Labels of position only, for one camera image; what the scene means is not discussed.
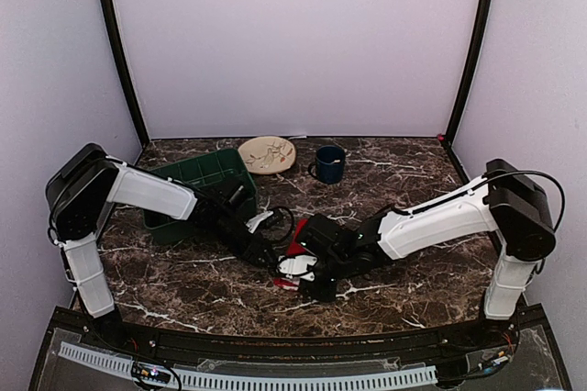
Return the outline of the red white sock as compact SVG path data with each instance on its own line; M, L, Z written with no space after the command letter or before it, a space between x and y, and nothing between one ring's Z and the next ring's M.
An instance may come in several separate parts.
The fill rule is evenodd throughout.
M294 235L293 235L293 239L292 239L284 256L298 255L298 254L309 254L310 255L310 253L307 251L307 249L298 241L298 235L301 232L302 228L307 223L307 221L308 221L308 219L305 218L305 219L301 219L298 222L296 229L295 229L295 232L294 232ZM284 276L279 275L279 274L277 277L275 277L273 279L273 283L276 286L280 287L281 289L288 290L288 291L297 291L299 289L300 281L301 281L300 278L288 279L288 278L285 278Z

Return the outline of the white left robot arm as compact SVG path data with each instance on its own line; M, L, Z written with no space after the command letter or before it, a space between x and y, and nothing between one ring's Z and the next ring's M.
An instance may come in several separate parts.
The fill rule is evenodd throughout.
M112 315L116 304L97 250L98 221L108 204L128 205L208 229L239 259L260 268L277 263L272 244L240 218L250 196L236 176L194 186L160 176L86 144L47 183L48 236L60 248L69 282L94 323L93 334L110 351L129 343L128 328Z

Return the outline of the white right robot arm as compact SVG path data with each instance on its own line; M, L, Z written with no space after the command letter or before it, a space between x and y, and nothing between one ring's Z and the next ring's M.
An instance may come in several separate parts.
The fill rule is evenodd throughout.
M537 171L520 171L503 159L461 188L407 209L390 207L346 229L323 215L310 217L296 241L301 292L320 302L336 298L338 281L366 274L442 242L496 233L501 250L484 294L483 316L469 326L468 340L490 347L515 313L535 267L555 249L561 220L551 216Z

